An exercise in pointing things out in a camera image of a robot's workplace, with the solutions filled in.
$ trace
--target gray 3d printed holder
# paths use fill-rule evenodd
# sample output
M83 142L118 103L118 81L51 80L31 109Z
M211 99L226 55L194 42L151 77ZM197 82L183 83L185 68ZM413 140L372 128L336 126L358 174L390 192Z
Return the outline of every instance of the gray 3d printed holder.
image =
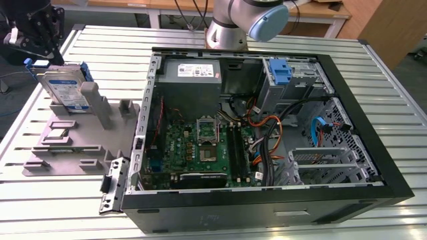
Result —
M85 82L81 92L93 113L50 106L54 115L25 163L26 176L102 175L114 159L131 156L139 105L130 99L110 104L95 82Z

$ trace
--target green motherboard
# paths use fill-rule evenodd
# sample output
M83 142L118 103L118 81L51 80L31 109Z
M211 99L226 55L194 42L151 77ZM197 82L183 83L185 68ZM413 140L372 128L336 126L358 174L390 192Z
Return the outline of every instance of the green motherboard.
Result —
M247 168L249 177L246 179L234 179L230 161L230 146L227 142L227 125L218 126L202 125L199 136L211 137L218 134L219 141L214 144L198 142L197 124L174 124L167 127L166 148L162 159L150 159L153 172L146 174L150 178L149 188L155 190L171 189L171 176L183 173L222 173L227 174L226 187L255 187L259 181L255 179L255 172L250 170L249 156L246 155L245 168ZM243 145L254 136L251 127L239 127Z

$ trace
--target metal bracket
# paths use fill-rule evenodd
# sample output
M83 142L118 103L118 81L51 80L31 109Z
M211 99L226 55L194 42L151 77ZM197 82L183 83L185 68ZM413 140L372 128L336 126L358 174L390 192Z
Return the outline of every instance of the metal bracket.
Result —
M111 161L109 174L102 180L102 196L99 214L122 214L122 200L126 193L126 183L131 160L121 157Z

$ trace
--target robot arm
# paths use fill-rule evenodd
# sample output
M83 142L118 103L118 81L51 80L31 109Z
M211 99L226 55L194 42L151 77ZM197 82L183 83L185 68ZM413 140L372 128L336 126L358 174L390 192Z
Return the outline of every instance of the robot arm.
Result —
M51 0L0 0L0 10L10 27L3 43L47 58L54 65L65 65L65 9L53 6Z
M247 35L266 42L283 30L289 16L283 0L217 0L207 45L211 49L242 50Z

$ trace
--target metal work surface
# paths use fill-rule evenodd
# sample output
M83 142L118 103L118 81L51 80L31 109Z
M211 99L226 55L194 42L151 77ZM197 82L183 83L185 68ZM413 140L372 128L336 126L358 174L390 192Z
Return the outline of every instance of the metal work surface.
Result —
M86 26L63 47L67 62L86 61L111 103L142 102L153 47L203 48L205 33ZM332 55L416 197L341 224L145 235L125 214L99 216L102 176L23 176L53 111L42 86L0 144L2 239L414 239L427 236L427 118L369 46L356 40L281 36L249 39L250 50Z

